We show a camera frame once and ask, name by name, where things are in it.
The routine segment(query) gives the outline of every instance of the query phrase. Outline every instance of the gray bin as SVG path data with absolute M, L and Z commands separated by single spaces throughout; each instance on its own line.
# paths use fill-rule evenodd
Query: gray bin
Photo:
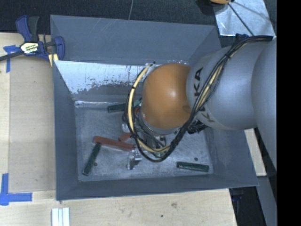
M 141 68 L 191 62 L 220 49 L 214 26 L 51 16 L 51 35 L 66 45 L 64 60 L 53 65 L 57 200 L 258 185 L 244 131 L 211 128 L 186 134 L 164 162 L 143 158 L 134 170 L 126 169 L 127 153 L 102 147 L 97 166 L 88 177 L 81 174 L 93 136 L 121 135 L 122 113 L 106 107 L 125 102 Z M 176 161 L 210 170 L 177 169 Z

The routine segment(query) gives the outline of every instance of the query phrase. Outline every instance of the wire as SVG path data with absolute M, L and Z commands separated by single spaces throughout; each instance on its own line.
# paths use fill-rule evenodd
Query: wire
M 174 151 L 176 146 L 180 143 L 181 139 L 183 138 L 184 134 L 188 130 L 189 126 L 195 121 L 197 113 L 205 106 L 207 101 L 210 99 L 212 94 L 215 92 L 227 61 L 230 60 L 239 49 L 241 49 L 243 46 L 245 46 L 248 43 L 257 42 L 257 41 L 271 41 L 272 39 L 273 39 L 272 36 L 259 35 L 259 36 L 245 38 L 245 39 L 233 44 L 232 47 L 229 49 L 229 51 L 217 62 L 217 64 L 214 66 L 213 70 L 209 74 L 208 78 L 206 79 L 206 81 L 200 91 L 200 94 L 197 97 L 197 99 L 193 105 L 189 119 L 179 129 L 179 131 L 178 131 L 177 135 L 175 136 L 175 138 L 173 139 L 173 141 L 169 145 L 164 146 L 160 149 L 150 148 L 148 145 L 146 145 L 146 143 L 136 133 L 136 130 L 134 127 L 134 116 L 133 116 L 133 111 L 132 111 L 134 92 L 135 92 L 135 89 L 136 89 L 138 83 L 144 76 L 144 74 L 146 74 L 148 69 L 152 66 L 152 64 L 147 64 L 147 66 L 145 68 L 143 68 L 143 70 L 138 74 L 137 79 L 135 80 L 135 82 L 130 90 L 130 93 L 129 93 L 129 96 L 128 96 L 127 102 L 126 102 L 126 109 L 125 109 L 125 118 L 127 119 L 129 130 L 132 133 L 133 138 L 136 141 L 136 144 L 137 144 L 137 147 L 138 147 L 140 153 L 145 158 L 147 158 L 148 160 L 153 161 L 153 162 L 161 162 L 161 161 L 165 160 Z M 143 152 L 142 148 L 144 148 L 145 150 L 147 150 L 148 152 L 151 152 L 151 153 L 161 152 L 161 153 L 165 153 L 165 154 L 160 159 L 155 160 L 155 159 L 152 159 L 149 156 L 147 156 Z
M 137 127 L 136 127 L 136 130 L 137 130 L 138 132 L 144 134 L 146 137 L 149 137 L 150 139 L 152 139 L 152 140 L 157 144 L 157 146 L 159 146 L 159 147 L 157 147 L 157 148 L 166 146 L 166 143 L 165 143 L 165 145 L 163 145 L 163 144 L 162 144 L 160 141 L 158 141 L 158 140 L 157 140 L 150 132 L 148 132 L 148 130 L 146 130 L 146 126 L 143 125 L 143 123 L 141 124 L 141 121 L 137 120 L 137 122 L 139 123 L 140 127 L 142 127 L 142 128 L 140 129 L 140 128 L 137 128 Z
M 130 13 L 129 13 L 128 18 L 127 18 L 128 20 L 130 20 L 130 17 L 132 15 L 133 4 L 134 4 L 134 0 L 132 0 L 132 2 L 131 2 Z
M 232 9 L 232 11 L 235 13 L 235 15 L 238 17 L 238 19 L 241 21 L 241 23 L 246 27 L 246 29 L 254 36 L 254 33 L 250 30 L 250 28 L 245 24 L 245 22 L 242 20 L 242 18 L 238 15 L 238 13 L 234 10 L 234 8 L 228 3 L 229 7 Z

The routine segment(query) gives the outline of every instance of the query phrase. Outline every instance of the black floor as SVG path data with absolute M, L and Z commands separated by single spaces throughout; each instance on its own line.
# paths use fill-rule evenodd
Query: black floor
M 22 15 L 39 16 L 39 34 L 50 34 L 49 15 L 92 16 L 170 23 L 215 25 L 207 0 L 0 0 L 0 32 L 16 32 Z M 264 0 L 277 34 L 277 0 Z M 234 38 L 220 38 L 223 47 Z M 230 190 L 234 196 L 238 226 L 265 226 L 255 187 Z

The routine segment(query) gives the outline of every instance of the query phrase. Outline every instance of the metal plate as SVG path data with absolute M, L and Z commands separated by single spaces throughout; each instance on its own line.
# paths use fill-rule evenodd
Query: metal plate
M 89 176 L 81 174 L 93 150 L 94 136 L 118 140 L 122 135 L 122 112 L 108 113 L 107 104 L 87 104 L 75 109 L 78 149 L 78 173 L 81 181 L 116 180 L 131 178 L 158 178 L 169 176 L 204 175 L 213 173 L 204 133 L 186 134 L 175 151 L 165 161 L 153 163 L 143 159 L 133 170 L 127 169 L 129 152 L 102 146 Z M 175 135 L 169 135 L 169 141 Z M 209 172 L 197 172 L 176 168 L 177 161 L 209 165 Z
M 253 35 L 275 36 L 263 0 L 235 0 L 230 2 L 230 6 L 214 7 L 220 35 L 235 36 L 239 33 L 251 36 L 251 31 Z

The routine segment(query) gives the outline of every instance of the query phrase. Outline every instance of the blue tape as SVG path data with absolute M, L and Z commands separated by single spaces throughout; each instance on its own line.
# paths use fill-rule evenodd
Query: blue tape
M 21 51 L 21 49 L 18 46 L 16 46 L 16 45 L 4 46 L 3 49 L 5 50 L 5 52 L 7 52 L 8 55 L 11 52 L 19 52 L 19 51 Z M 10 58 L 7 59 L 6 73 L 8 73 L 9 71 L 10 71 Z
M 7 206 L 10 202 L 31 202 L 32 193 L 8 193 L 8 173 L 2 174 L 0 205 Z

